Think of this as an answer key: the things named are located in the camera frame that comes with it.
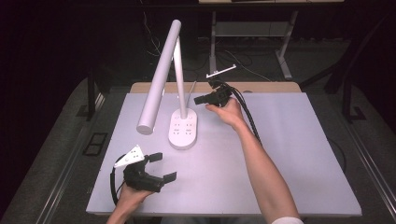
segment floor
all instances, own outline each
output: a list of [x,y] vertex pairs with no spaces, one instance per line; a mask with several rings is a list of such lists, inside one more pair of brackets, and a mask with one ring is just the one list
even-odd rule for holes
[[[183,61],[184,77],[188,81],[205,81],[209,71],[208,39],[199,38],[198,43],[199,55]],[[344,40],[290,42],[285,58],[293,75],[292,81],[300,83],[331,66],[343,55],[348,44]],[[221,78],[225,81],[284,81],[274,54],[280,45],[279,39],[219,39],[218,70],[234,63],[237,65]],[[172,69],[169,79],[175,80]],[[304,223],[395,223],[396,216],[390,212],[391,204],[384,196],[387,188],[383,188],[384,182],[389,185],[390,196],[396,189],[392,175],[396,168],[395,135],[356,88],[353,89],[352,105],[361,109],[366,120],[347,123],[340,113],[342,93],[326,94],[323,90],[326,80],[327,77],[303,91],[308,94],[333,152],[345,169],[346,178],[361,205],[362,216],[307,217]],[[84,80],[70,95],[2,224],[106,222],[106,217],[87,214],[85,208],[129,87],[119,83],[109,92],[99,94],[97,112],[90,121],[80,111],[87,104],[86,90]],[[97,157],[84,156],[81,152],[94,133],[107,133],[104,147]],[[367,162],[368,156],[373,162]],[[137,222],[150,220],[141,218]]]

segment cable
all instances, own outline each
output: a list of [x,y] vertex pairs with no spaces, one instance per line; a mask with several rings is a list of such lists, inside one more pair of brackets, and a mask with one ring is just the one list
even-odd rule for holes
[[122,188],[122,185],[125,183],[125,180],[122,181],[122,183],[120,184],[119,188],[117,189],[117,194],[119,194],[120,189]]
[[[233,56],[233,54],[231,54],[230,51],[228,51],[228,50],[224,50],[224,51],[227,52],[227,53],[229,53],[231,56]],[[254,75],[256,75],[256,76],[259,76],[259,77],[263,77],[263,78],[266,79],[267,81],[272,81],[272,80],[269,79],[268,77],[262,76],[262,75],[260,75],[260,74],[258,74],[258,73],[255,73],[255,72],[253,72],[253,71],[247,69],[244,65],[242,65],[242,64],[238,61],[238,59],[237,59],[235,56],[233,56],[233,58],[235,58],[236,61],[241,65],[241,67],[243,67],[243,68],[244,68],[245,70],[247,70],[249,73],[254,74]]]
[[[246,38],[242,38],[242,41],[237,41],[239,38],[236,38],[235,41],[233,42],[233,48],[235,49],[235,53],[241,53],[244,51],[247,51],[251,49],[251,47],[257,42],[259,38],[258,37],[249,37],[247,40]],[[247,42],[247,46],[245,47],[238,47],[240,44],[237,42]]]
[[256,138],[257,138],[257,140],[258,140],[258,141],[260,142],[260,144],[262,145],[262,140],[260,139],[259,133],[257,132],[256,125],[254,124],[253,117],[251,117],[250,111],[248,110],[248,106],[247,106],[247,104],[246,104],[246,102],[245,102],[245,98],[244,98],[244,96],[242,95],[242,93],[241,93],[238,89],[236,89],[236,88],[234,88],[234,87],[228,85],[226,82],[223,82],[223,81],[221,81],[221,80],[214,80],[214,81],[215,81],[215,82],[219,82],[219,83],[225,85],[226,87],[230,88],[231,92],[232,92],[233,95],[236,97],[236,99],[238,100],[238,102],[239,102],[239,104],[242,106],[242,108],[244,109],[245,114],[247,115],[247,118],[248,118],[248,120],[249,120],[251,130],[253,131],[254,135],[255,135]]
[[155,50],[158,52],[158,54],[153,53],[153,52],[150,52],[150,51],[148,51],[148,50],[146,50],[146,52],[147,52],[148,54],[153,55],[153,56],[159,57],[159,56],[161,56],[161,52],[160,52],[160,50],[159,50],[159,48],[160,48],[160,46],[161,46],[161,42],[160,42],[160,40],[159,40],[157,37],[155,37],[155,38],[157,39],[158,44],[155,44],[155,43],[154,43],[153,35],[152,35],[152,33],[151,33],[150,29],[149,29],[149,26],[148,26],[148,17],[147,17],[147,15],[146,15],[146,12],[145,12],[145,11],[143,11],[143,16],[144,16],[144,22],[143,22],[143,24],[145,25],[145,28],[146,28],[146,30],[148,31],[148,35],[149,35],[150,41],[151,41],[152,45],[154,46]]
[[222,57],[222,58],[224,58],[224,60],[226,60],[226,61],[228,61],[230,63],[239,63],[239,64],[241,64],[243,66],[250,66],[250,65],[253,64],[253,60],[247,54],[243,54],[243,56],[245,56],[248,59],[248,63],[242,63],[240,60],[236,59],[234,54],[232,54],[230,51],[224,50],[224,52],[226,52],[227,54],[229,54],[229,55],[231,55],[233,57],[233,59],[228,59],[228,58]]
[[[126,154],[123,154],[122,156],[120,156],[117,160],[116,163],[121,160]],[[120,190],[116,191],[116,168],[113,166],[113,169],[111,171],[110,174],[110,190],[111,190],[111,197],[113,198],[113,202],[115,205],[117,205],[117,202],[119,201],[119,199],[117,198],[117,193]]]
[[[203,63],[200,67],[198,67],[198,68],[193,68],[193,69],[189,69],[189,68],[186,69],[186,68],[183,68],[183,76],[184,76],[183,78],[184,78],[184,80],[185,80],[185,81],[188,81],[188,82],[197,81],[197,80],[198,80],[199,74],[198,74],[196,71],[202,69],[203,67],[205,67],[207,61],[208,61],[208,57],[205,57],[205,61],[204,61],[204,63]],[[175,66],[174,66],[173,64],[171,64],[171,67],[170,67],[169,70],[175,71]],[[187,71],[187,72],[193,72],[193,73],[195,74],[195,79],[194,79],[193,81],[188,80],[188,79],[186,78],[186,77],[187,77],[186,74],[185,74],[186,71]],[[171,78],[173,78],[174,80],[176,80],[176,74],[170,73],[169,76],[168,76],[167,81],[170,82],[170,81],[171,81]]]
[[189,96],[187,97],[186,105],[189,104],[190,96],[191,96],[192,90],[194,90],[195,83],[197,83],[197,80],[196,80],[196,79],[195,79],[195,81],[192,83],[192,86],[191,86],[191,89],[190,89],[190,92],[189,92]]
[[208,60],[209,60],[209,56],[205,57],[204,62],[199,67],[197,67],[197,68],[183,68],[183,70],[186,70],[186,71],[197,71],[197,70],[200,70],[200,69],[205,67],[205,65],[207,64]]

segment white desk lamp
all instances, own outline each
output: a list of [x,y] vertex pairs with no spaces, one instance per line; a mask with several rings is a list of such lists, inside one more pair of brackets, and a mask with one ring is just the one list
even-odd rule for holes
[[183,69],[181,64],[180,41],[178,38],[180,27],[180,21],[172,22],[136,129],[139,133],[145,135],[154,132],[155,120],[163,97],[163,89],[173,56],[180,109],[177,109],[172,114],[168,137],[173,148],[188,149],[196,141],[197,115],[195,111],[186,107],[186,101],[184,99]]

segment wire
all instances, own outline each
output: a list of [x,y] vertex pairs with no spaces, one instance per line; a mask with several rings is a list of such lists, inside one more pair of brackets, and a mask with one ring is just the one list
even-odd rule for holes
[[148,31],[148,35],[149,35],[150,41],[151,41],[152,45],[154,46],[155,50],[158,52],[158,54],[153,53],[153,52],[150,52],[150,51],[148,51],[148,50],[146,50],[146,52],[147,52],[148,54],[153,55],[153,56],[159,57],[159,56],[161,56],[161,52],[160,52],[160,50],[159,50],[159,48],[160,48],[160,46],[161,46],[161,42],[160,42],[160,40],[159,40],[157,37],[155,37],[155,38],[157,39],[157,42],[158,42],[158,43],[157,43],[157,44],[154,43],[153,35],[152,35],[152,33],[151,33],[150,29],[149,29],[149,26],[148,26],[148,17],[147,17],[147,15],[146,15],[146,12],[145,12],[145,11],[143,11],[143,16],[144,16],[144,22],[143,22],[143,24],[145,25],[145,28],[146,28],[146,30]]
[[250,65],[253,64],[253,60],[247,54],[242,54],[242,55],[245,56],[248,59],[248,63],[242,63],[240,59],[236,59],[236,57],[234,56],[235,54],[239,54],[239,53],[234,53],[232,55],[231,52],[228,51],[228,50],[224,50],[224,52],[226,52],[227,54],[229,54],[229,55],[231,55],[233,57],[232,59],[228,59],[228,58],[222,57],[222,58],[224,58],[224,60],[226,60],[228,62],[231,62],[231,63],[237,62],[237,63],[240,63],[243,66],[250,66]]
[[120,185],[119,188],[117,189],[117,194],[119,194],[119,191],[120,191],[120,189],[121,189],[121,187],[122,187],[122,185],[123,185],[124,183],[125,183],[125,180],[122,181],[121,185]]
[[[116,163],[121,160],[126,154],[123,154],[120,156],[117,160]],[[119,201],[117,197],[117,193],[119,192],[120,188],[116,191],[116,167],[113,166],[110,174],[110,191],[111,191],[111,198],[113,199],[113,202],[115,205],[117,205],[117,202]]]
[[197,70],[200,70],[203,67],[205,67],[205,65],[207,64],[208,60],[209,60],[209,56],[205,57],[204,62],[199,67],[197,67],[197,68],[183,68],[183,70],[186,70],[186,71],[197,71]]
[[190,89],[190,92],[189,92],[189,96],[187,97],[186,105],[189,104],[190,96],[191,96],[192,91],[194,90],[195,83],[197,83],[197,80],[196,80],[196,79],[195,79],[195,81],[192,83],[192,86],[191,86],[191,89]]
[[259,77],[263,77],[263,78],[266,79],[267,81],[272,81],[272,80],[269,79],[268,77],[262,76],[262,75],[260,75],[260,74],[258,74],[258,73],[255,73],[255,72],[253,72],[253,71],[247,69],[244,65],[242,65],[242,64],[239,62],[239,60],[238,60],[230,51],[228,51],[228,50],[224,50],[224,51],[227,52],[227,53],[229,53],[233,58],[235,58],[236,61],[241,65],[241,67],[243,67],[243,68],[244,68],[245,70],[247,70],[249,73],[251,73],[251,74],[253,74],[253,75],[256,75],[256,76],[259,76]]
[[221,80],[215,80],[215,82],[219,82],[219,83],[225,85],[226,87],[230,88],[231,92],[236,97],[236,99],[238,100],[238,102],[242,106],[242,108],[244,109],[245,114],[247,115],[247,118],[249,120],[251,130],[253,131],[254,135],[257,138],[257,140],[262,145],[262,140],[260,139],[259,133],[257,132],[256,125],[254,124],[253,117],[251,117],[250,111],[248,110],[248,106],[247,106],[247,104],[245,102],[245,98],[242,95],[242,93],[238,89],[228,85],[226,82],[223,82]]
[[251,47],[257,42],[257,40],[259,39],[258,37],[249,37],[247,40],[246,38],[242,38],[241,40],[243,42],[247,42],[247,46],[245,47],[238,47],[240,44],[237,42],[242,42],[242,41],[238,41],[240,38],[236,38],[233,42],[233,48],[235,49],[235,53],[241,53],[244,51],[247,51],[249,49],[251,49]]

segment person's left hand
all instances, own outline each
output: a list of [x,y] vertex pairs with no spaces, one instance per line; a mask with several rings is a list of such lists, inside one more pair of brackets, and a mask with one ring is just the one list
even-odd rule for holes
[[132,212],[145,201],[153,192],[147,190],[136,190],[128,187],[125,183],[121,187],[119,202],[108,219],[107,223],[124,223]]

